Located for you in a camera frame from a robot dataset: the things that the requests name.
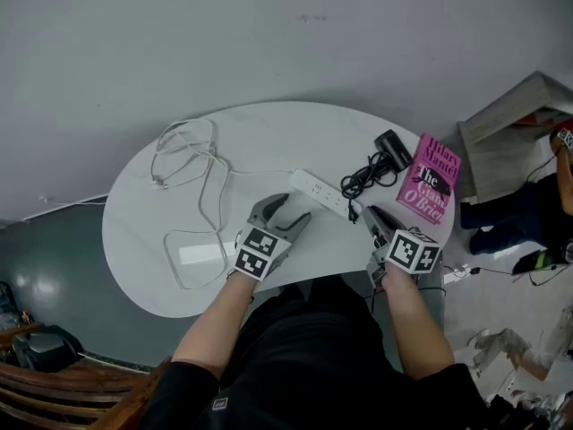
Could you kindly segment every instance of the power strip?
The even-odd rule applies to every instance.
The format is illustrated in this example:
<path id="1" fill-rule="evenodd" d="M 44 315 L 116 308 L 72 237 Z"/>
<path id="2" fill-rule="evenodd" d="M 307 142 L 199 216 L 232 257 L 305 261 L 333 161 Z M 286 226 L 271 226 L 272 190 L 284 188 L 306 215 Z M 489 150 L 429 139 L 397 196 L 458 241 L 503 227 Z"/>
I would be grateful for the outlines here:
<path id="1" fill-rule="evenodd" d="M 348 199 L 344 198 L 340 191 L 325 184 L 316 176 L 312 176 L 305 170 L 298 168 L 290 176 L 290 185 L 315 201 L 320 202 L 324 207 L 328 207 L 344 219 L 348 219 Z M 360 215 L 362 205 L 352 201 L 352 207 Z"/>

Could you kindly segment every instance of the book cover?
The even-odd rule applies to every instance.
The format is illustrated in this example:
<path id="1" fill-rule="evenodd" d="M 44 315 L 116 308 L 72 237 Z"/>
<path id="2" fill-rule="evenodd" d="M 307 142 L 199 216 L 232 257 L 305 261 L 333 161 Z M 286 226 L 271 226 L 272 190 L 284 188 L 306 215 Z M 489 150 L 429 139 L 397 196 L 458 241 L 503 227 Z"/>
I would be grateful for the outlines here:
<path id="1" fill-rule="evenodd" d="M 440 224 L 460 166 L 459 156 L 425 133 L 396 200 L 431 223 Z"/>

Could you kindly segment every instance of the table top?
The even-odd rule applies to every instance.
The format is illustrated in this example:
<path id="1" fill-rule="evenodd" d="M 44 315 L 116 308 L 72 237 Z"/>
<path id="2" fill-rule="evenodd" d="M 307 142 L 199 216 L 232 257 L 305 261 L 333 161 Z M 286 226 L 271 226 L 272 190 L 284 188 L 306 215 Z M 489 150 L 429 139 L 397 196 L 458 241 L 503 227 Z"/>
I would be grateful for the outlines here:
<path id="1" fill-rule="evenodd" d="M 217 154 L 233 170 L 260 172 L 302 168 L 323 182 L 339 188 L 343 176 L 367 163 L 376 149 L 374 139 L 394 130 L 412 155 L 419 137 L 385 119 L 349 108 L 309 102 L 271 102 L 218 111 L 205 118 L 214 123 Z M 164 191 L 150 186 L 150 162 L 156 143 L 141 150 L 125 167 L 107 198 L 102 234 L 107 263 L 124 293 L 139 307 L 164 317 L 186 317 L 202 313 L 225 283 L 225 275 L 194 290 L 182 290 L 169 270 L 163 252 L 163 237 L 172 229 L 205 229 L 198 212 L 201 180 Z M 190 165 L 184 178 L 199 174 L 200 161 Z M 203 211 L 211 219 L 218 214 L 217 195 L 222 169 L 214 166 L 207 183 Z M 363 207 L 378 205 L 407 227 L 417 226 L 444 246 L 452 229 L 455 198 L 452 194 L 440 225 L 433 225 L 396 202 L 406 171 L 389 188 L 373 186 L 358 198 Z M 291 193 L 273 217 L 289 224 L 310 211 L 312 219 L 298 237 L 290 255 L 259 286 L 257 291 L 330 274 L 363 271 L 374 250 L 363 220 L 353 225 L 289 184 L 287 174 L 229 176 L 223 193 L 223 228 L 227 246 L 246 222 L 252 206 L 277 193 Z M 194 287 L 218 274 L 222 261 L 183 264 L 183 251 L 218 254 L 215 236 L 172 234 L 167 249 L 186 286 Z M 229 270 L 234 256 L 229 256 Z"/>

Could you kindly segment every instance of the hand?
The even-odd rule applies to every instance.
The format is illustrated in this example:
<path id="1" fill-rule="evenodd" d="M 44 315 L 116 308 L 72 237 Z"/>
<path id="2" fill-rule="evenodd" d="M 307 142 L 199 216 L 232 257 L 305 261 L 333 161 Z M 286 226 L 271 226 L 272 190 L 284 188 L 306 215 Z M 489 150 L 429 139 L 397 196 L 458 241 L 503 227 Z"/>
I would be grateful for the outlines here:
<path id="1" fill-rule="evenodd" d="M 553 154 L 557 154 L 559 152 L 559 150 L 561 149 L 561 147 L 563 147 L 563 145 L 565 145 L 565 142 L 560 137 L 555 135 L 552 138 L 551 144 L 552 144 Z"/>

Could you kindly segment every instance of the white box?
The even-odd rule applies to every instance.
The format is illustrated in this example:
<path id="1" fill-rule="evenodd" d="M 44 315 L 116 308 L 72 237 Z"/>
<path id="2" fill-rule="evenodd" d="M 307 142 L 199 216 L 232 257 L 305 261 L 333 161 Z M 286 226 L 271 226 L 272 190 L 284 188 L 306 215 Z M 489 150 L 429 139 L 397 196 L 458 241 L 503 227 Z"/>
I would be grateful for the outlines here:
<path id="1" fill-rule="evenodd" d="M 263 280 L 273 269 L 273 263 L 280 264 L 281 258 L 291 246 L 290 242 L 265 229 L 247 224 L 241 232 L 236 249 L 235 269 L 253 279 Z"/>
<path id="2" fill-rule="evenodd" d="M 427 274 L 432 272 L 438 261 L 440 244 L 424 233 L 397 229 L 386 261 L 392 262 L 409 274 Z"/>

